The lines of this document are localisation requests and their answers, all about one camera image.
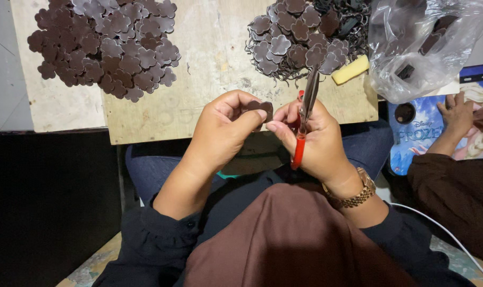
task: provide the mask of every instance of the frozen logo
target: frozen logo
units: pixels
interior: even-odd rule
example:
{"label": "frozen logo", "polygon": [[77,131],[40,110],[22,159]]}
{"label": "frozen logo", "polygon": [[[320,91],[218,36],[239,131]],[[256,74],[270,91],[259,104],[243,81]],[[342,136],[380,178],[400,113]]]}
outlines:
{"label": "frozen logo", "polygon": [[425,123],[423,121],[414,121],[412,125],[416,128],[418,127],[430,127],[433,122]]}
{"label": "frozen logo", "polygon": [[[421,125],[420,123],[422,122],[415,122],[414,127],[429,127],[431,123],[423,123],[424,125]],[[416,141],[416,140],[426,140],[428,138],[437,138],[440,136],[442,133],[442,129],[444,127],[436,127],[436,128],[421,128],[417,129],[415,131],[400,131],[397,132],[397,145],[401,143],[401,141],[408,142],[410,140]]]}

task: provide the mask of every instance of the gold wristwatch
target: gold wristwatch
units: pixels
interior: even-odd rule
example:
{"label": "gold wristwatch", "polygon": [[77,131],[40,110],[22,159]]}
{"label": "gold wristwatch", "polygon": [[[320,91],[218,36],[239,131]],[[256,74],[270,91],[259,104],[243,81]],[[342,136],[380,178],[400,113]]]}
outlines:
{"label": "gold wristwatch", "polygon": [[348,208],[359,206],[366,202],[367,199],[369,199],[376,193],[376,186],[374,185],[374,181],[369,177],[366,171],[362,167],[357,167],[357,171],[359,172],[359,176],[362,180],[364,188],[358,195],[354,197],[350,197],[348,199],[335,198],[332,193],[328,191],[327,187],[322,184],[323,189],[327,193],[328,202],[330,202],[333,208],[340,209],[342,207]]}

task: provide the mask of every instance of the yellow sponge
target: yellow sponge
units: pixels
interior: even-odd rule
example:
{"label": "yellow sponge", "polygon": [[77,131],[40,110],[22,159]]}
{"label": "yellow sponge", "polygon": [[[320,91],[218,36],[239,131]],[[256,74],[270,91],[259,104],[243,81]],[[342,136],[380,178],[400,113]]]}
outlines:
{"label": "yellow sponge", "polygon": [[351,62],[349,65],[344,66],[332,73],[332,79],[336,84],[340,85],[367,69],[369,69],[368,56],[363,55]]}

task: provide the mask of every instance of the black shirt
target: black shirt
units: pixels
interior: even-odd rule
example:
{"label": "black shirt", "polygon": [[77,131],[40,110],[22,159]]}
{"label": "black shirt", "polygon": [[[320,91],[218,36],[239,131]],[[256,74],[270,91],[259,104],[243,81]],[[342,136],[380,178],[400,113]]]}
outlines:
{"label": "black shirt", "polygon": [[[214,182],[200,213],[181,220],[146,207],[123,217],[119,257],[107,264],[93,286],[182,286],[188,256],[236,218],[266,188],[282,180],[268,171]],[[449,270],[449,258],[431,251],[430,231],[414,218],[389,208],[376,226],[362,229],[420,286],[474,286]]]}

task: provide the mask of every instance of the brown sleeve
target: brown sleeve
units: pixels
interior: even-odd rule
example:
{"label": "brown sleeve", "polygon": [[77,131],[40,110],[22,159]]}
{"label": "brown sleeve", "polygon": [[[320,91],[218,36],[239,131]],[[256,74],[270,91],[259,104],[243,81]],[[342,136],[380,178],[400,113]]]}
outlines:
{"label": "brown sleeve", "polygon": [[483,258],[483,159],[415,156],[408,180],[419,209]]}

